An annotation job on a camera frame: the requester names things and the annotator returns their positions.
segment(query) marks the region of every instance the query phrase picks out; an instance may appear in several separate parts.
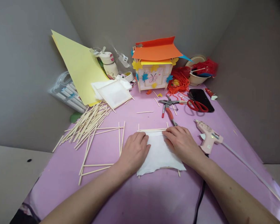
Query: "person's left hand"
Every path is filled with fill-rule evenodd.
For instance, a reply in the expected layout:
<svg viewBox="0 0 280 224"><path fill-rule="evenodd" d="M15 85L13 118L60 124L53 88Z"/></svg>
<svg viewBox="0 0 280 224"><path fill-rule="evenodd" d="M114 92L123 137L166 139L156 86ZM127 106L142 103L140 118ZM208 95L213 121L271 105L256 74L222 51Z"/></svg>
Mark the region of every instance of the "person's left hand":
<svg viewBox="0 0 280 224"><path fill-rule="evenodd" d="M117 164L132 175L144 163L151 145L147 144L148 135L145 132L136 132L130 135L122 149Z"/></svg>

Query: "scissors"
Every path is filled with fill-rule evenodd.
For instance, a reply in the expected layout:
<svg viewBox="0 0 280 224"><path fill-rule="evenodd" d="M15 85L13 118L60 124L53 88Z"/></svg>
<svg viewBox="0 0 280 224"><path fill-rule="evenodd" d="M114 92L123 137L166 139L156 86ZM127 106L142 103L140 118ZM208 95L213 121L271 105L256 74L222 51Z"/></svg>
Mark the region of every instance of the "scissors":
<svg viewBox="0 0 280 224"><path fill-rule="evenodd" d="M189 100L187 102L187 105L189 108L191 108L194 111L199 111L199 112L204 112L204 113L208 112L208 108L205 105L194 100L192 93L189 92L188 97L189 97Z"/></svg>
<svg viewBox="0 0 280 224"><path fill-rule="evenodd" d="M178 124L174 121L173 119L173 114L169 108L170 105L172 104L176 104L176 103L180 103L180 104L187 104L187 101L184 100L176 100L176 101L172 101L171 98L169 96L167 96L168 100L159 100L160 103L164 104L163 107L163 113L162 113L162 118L164 117L164 113L165 111L167 112L169 119L171 120L171 122L173 123L174 126L178 126Z"/></svg>

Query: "hot glue gun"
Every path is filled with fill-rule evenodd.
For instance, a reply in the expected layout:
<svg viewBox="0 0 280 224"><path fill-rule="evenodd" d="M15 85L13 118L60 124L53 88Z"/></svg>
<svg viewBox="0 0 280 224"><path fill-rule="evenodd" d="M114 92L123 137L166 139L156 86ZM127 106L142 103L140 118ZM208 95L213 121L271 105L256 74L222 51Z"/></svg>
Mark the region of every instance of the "hot glue gun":
<svg viewBox="0 0 280 224"><path fill-rule="evenodd" d="M217 134L210 126L202 121L198 121L196 119L195 121L197 128L205 134L205 139L203 140L200 148L205 154L210 154L213 144L221 144L223 142L223 137Z"/></svg>

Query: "smartphone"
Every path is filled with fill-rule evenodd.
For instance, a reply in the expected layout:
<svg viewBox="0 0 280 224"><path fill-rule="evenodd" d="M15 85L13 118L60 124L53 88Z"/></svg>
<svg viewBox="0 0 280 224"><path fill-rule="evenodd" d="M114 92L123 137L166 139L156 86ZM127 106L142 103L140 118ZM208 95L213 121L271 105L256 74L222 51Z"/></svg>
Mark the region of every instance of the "smartphone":
<svg viewBox="0 0 280 224"><path fill-rule="evenodd" d="M208 97L202 89L190 89L190 93L193 95L194 100L202 103L208 108L208 113L212 113L215 109L212 107Z"/></svg>

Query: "butterfly drawing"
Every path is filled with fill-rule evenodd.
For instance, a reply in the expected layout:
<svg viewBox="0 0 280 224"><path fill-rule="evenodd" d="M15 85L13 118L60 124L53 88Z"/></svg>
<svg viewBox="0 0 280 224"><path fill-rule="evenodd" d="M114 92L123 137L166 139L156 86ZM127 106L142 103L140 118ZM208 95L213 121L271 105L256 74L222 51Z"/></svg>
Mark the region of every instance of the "butterfly drawing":
<svg viewBox="0 0 280 224"><path fill-rule="evenodd" d="M149 77L149 82L155 82L156 81L156 79L158 78L157 77L157 75L156 74L154 74L154 75L152 75L152 74L150 74L151 75L151 77Z"/></svg>

